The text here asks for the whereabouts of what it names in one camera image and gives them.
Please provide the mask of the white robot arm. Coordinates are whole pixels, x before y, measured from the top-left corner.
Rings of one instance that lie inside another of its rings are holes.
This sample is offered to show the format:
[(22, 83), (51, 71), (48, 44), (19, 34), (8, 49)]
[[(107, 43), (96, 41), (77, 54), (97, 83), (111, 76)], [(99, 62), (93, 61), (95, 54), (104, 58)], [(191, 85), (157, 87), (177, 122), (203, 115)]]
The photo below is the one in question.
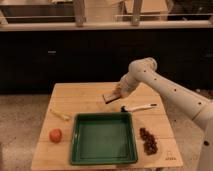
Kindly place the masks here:
[(125, 98), (143, 82), (172, 101), (204, 131), (197, 171), (213, 171), (213, 100), (166, 79), (156, 69), (157, 62), (151, 57), (132, 61), (116, 86), (116, 94)]

